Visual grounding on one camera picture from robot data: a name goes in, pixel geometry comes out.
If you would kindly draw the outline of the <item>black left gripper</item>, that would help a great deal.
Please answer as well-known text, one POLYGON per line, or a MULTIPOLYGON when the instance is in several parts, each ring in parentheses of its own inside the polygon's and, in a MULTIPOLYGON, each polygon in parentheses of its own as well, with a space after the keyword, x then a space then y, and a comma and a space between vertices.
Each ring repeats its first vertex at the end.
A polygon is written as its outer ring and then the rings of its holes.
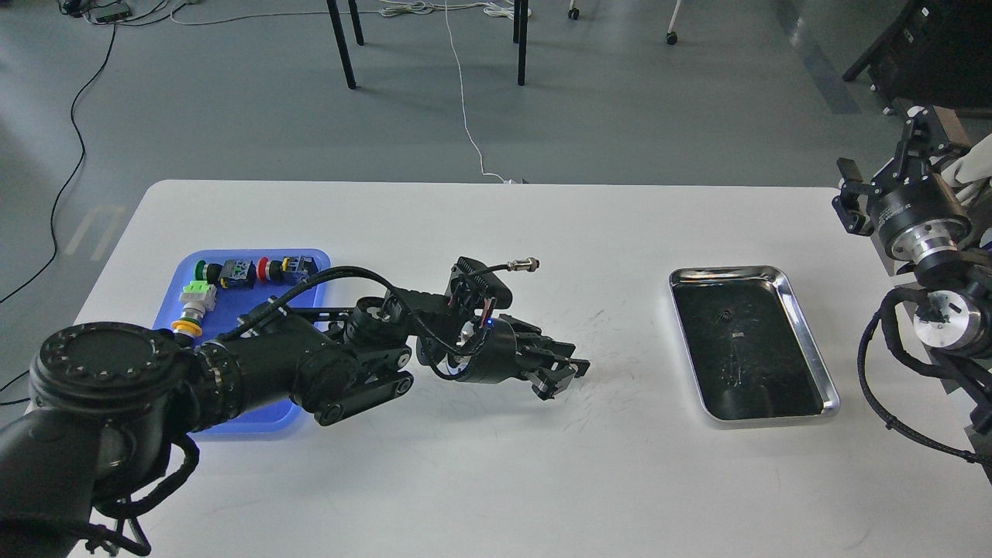
POLYGON ((550 338, 538 325, 500 314, 478 353, 450 357, 449 378, 468 384, 530 381, 535 395, 548 401, 591 367, 584 358, 571 358, 574 350, 575 345, 550 338))

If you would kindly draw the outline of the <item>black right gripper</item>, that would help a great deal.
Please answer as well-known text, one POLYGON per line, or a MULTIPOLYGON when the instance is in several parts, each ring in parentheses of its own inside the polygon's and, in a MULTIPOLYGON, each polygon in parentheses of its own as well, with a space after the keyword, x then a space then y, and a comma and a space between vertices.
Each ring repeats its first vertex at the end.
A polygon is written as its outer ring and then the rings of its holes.
POLYGON ((940 251, 956 251, 972 232, 970 219, 956 195, 935 176, 952 183, 954 164, 970 151, 956 111, 939 106, 908 110, 897 143, 895 173, 878 172, 865 181, 857 163, 836 160, 841 176, 834 212, 846 233, 875 236, 890 258, 921 261, 940 251), (865 198, 865 209, 860 199, 865 198))

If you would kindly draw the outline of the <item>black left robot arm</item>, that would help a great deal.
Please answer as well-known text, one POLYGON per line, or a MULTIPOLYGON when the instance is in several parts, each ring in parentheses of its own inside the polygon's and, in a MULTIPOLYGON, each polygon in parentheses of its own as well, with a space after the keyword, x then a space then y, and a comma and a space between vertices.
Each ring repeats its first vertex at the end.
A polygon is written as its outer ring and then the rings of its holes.
POLYGON ((333 267, 199 346, 180 325, 53 333, 27 370, 32 409, 2 429, 2 555, 65 557, 83 542, 146 556, 138 519, 195 472, 192 434, 284 399, 336 424, 407 393, 411 358, 442 379, 520 379, 552 399, 590 364, 505 314, 512 293, 498 273, 538 265, 462 257, 442 294, 333 267))

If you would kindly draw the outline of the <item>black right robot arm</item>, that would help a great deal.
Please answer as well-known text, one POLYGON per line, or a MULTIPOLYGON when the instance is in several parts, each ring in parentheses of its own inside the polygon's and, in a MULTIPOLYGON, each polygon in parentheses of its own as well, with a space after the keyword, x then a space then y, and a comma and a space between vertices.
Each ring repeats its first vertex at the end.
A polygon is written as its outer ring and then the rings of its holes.
POLYGON ((837 160, 841 179, 832 206, 847 233, 877 237, 886 257, 917 283, 886 293, 861 336, 856 368, 866 402, 908 440, 989 470, 989 453, 949 447, 897 419, 866 378, 868 346, 881 331, 904 367, 952 382, 970 397, 972 430, 990 433, 990 251, 979 244, 974 213, 978 200, 990 197, 990 172, 952 176, 977 165, 980 155, 952 109, 913 106, 893 158, 871 179, 853 160, 837 160))

